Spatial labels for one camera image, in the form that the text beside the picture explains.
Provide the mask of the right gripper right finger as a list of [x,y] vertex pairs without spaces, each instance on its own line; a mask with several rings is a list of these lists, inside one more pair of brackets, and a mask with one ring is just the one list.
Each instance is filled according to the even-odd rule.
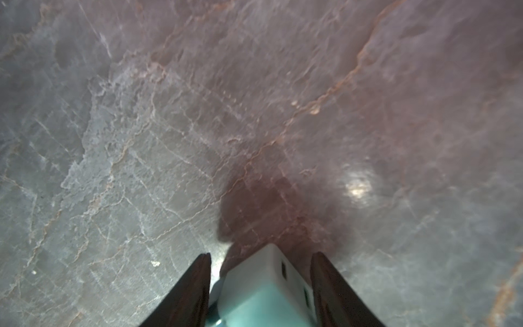
[[310,276],[319,326],[384,327],[322,252],[311,258]]

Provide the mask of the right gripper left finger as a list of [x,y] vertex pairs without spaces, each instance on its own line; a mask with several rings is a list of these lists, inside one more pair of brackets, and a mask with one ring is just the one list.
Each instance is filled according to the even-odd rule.
[[140,327],[203,327],[211,286],[211,255],[200,254]]

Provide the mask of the teal plug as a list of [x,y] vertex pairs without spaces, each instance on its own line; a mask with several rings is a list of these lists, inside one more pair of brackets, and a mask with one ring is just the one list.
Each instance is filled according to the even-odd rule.
[[206,326],[317,326],[313,290],[268,244],[212,287]]

